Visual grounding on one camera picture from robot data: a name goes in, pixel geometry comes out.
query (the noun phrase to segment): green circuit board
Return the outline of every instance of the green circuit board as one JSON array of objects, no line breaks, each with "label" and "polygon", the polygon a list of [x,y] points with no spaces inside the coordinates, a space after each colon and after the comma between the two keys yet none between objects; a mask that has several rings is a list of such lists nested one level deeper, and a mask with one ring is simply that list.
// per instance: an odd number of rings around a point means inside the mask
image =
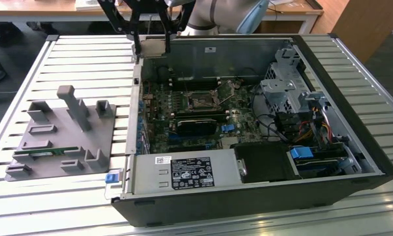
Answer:
[{"label": "green circuit board", "polygon": [[[210,96],[213,91],[209,90],[171,91],[166,85],[150,84],[151,91],[150,93],[147,91],[143,96],[147,110],[150,153],[225,149],[233,143],[255,142],[262,139],[249,105],[253,86],[235,86],[230,94],[227,86],[233,85],[233,81],[223,80],[221,82],[223,86],[217,89],[215,96]],[[215,110],[226,111],[227,119],[217,123],[214,134],[182,138],[171,131],[177,122],[173,113]],[[221,126],[230,124],[234,126],[233,130],[223,132]]]}]

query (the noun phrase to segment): circuit board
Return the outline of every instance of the circuit board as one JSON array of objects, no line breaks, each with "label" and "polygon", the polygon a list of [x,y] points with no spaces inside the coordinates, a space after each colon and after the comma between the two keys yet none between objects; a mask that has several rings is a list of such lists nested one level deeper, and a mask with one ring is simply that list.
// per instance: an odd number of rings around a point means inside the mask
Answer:
[{"label": "circuit board", "polygon": [[[174,91],[169,85],[147,83],[143,101],[150,153],[226,149],[235,143],[259,141],[262,134],[250,109],[251,88],[233,80],[221,80],[214,90],[193,91]],[[214,122],[210,135],[178,135],[178,116],[193,113],[182,122],[195,120],[201,113],[225,117]]]}]

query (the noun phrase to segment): white label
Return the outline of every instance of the white label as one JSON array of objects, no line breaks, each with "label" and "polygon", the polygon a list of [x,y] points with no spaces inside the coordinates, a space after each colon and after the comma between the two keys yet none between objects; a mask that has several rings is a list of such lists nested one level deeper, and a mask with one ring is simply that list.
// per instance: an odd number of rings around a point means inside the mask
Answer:
[{"label": "white label", "polygon": [[30,153],[30,156],[53,156],[51,152]]},{"label": "white label", "polygon": [[214,53],[217,48],[205,48],[205,53]]},{"label": "white label", "polygon": [[155,164],[169,164],[171,160],[170,156],[157,156],[155,157]]}]

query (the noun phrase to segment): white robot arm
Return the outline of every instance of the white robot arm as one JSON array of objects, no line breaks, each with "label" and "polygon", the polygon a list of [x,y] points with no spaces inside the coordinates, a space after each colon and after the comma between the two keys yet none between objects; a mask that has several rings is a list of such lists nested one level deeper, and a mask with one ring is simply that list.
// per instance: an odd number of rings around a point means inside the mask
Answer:
[{"label": "white robot arm", "polygon": [[267,0],[195,0],[181,35],[217,35],[218,27],[251,34],[267,9]]},{"label": "white robot arm", "polygon": [[[250,34],[265,14],[267,0],[123,0],[131,13],[126,21],[114,0],[98,0],[115,32],[122,32],[134,41],[134,53],[141,54],[138,37],[139,15],[158,14],[165,33],[165,52],[170,52],[170,39],[177,32],[182,35],[213,35],[218,26],[235,33]],[[181,6],[175,19],[167,14],[167,8]]]}]

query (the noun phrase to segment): slatted aluminum table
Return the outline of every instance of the slatted aluminum table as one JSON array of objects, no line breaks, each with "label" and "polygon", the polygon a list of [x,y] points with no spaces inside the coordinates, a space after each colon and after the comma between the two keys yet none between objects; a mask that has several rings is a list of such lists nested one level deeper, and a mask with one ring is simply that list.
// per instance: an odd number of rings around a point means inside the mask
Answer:
[{"label": "slatted aluminum table", "polygon": [[[303,39],[393,162],[393,98],[337,38],[303,35]],[[73,85],[86,105],[101,99],[115,104],[110,169],[123,166],[130,45],[121,35],[59,36],[45,42],[0,123],[0,235],[393,235],[393,181],[331,206],[153,228],[131,227],[111,208],[105,174],[3,181],[30,119],[29,103],[46,100],[50,107],[62,107],[55,96],[59,85]],[[310,73],[307,77],[319,90]]]}]

